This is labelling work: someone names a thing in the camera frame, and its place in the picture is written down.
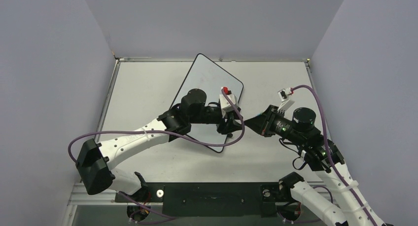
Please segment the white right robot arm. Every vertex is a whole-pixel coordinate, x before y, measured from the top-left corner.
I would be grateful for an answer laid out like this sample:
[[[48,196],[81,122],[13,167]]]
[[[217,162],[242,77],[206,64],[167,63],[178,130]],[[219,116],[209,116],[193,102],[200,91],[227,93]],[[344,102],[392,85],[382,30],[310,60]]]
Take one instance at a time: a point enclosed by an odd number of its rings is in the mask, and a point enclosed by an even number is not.
[[[315,127],[315,119],[315,112],[309,108],[296,109],[289,120],[278,107],[270,105],[244,122],[263,137],[279,135],[295,145],[298,155],[323,181],[337,203],[322,197],[295,172],[280,179],[279,196],[301,202],[328,226],[385,226],[387,223],[360,192],[338,148]]]

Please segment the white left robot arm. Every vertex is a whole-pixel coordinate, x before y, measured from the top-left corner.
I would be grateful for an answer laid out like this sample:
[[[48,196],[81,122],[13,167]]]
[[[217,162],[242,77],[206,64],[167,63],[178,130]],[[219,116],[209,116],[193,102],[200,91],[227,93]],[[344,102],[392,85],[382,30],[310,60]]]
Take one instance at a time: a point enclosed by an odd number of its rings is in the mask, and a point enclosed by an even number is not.
[[[177,138],[209,147],[209,143],[188,137],[193,124],[214,124],[221,135],[244,132],[237,97],[227,87],[221,88],[215,106],[206,105],[206,100],[203,90],[191,89],[178,104],[135,131],[117,131],[119,137],[107,141],[96,142],[93,138],[85,141],[73,161],[87,193],[95,195],[112,189],[127,194],[134,201],[142,201],[147,195],[143,176],[118,169],[120,163]]]

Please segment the black-framed whiteboard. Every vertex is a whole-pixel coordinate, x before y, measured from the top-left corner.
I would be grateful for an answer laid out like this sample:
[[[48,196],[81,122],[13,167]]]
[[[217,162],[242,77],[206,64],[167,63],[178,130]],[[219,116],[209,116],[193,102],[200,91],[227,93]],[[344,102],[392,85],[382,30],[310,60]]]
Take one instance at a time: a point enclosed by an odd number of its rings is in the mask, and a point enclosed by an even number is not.
[[[224,150],[229,135],[219,134],[216,123],[220,116],[214,108],[220,107],[221,87],[226,86],[239,102],[243,83],[228,71],[217,65],[204,54],[199,53],[183,80],[171,109],[177,109],[175,116],[182,114],[189,125],[179,131],[185,137],[204,143],[216,153]]]

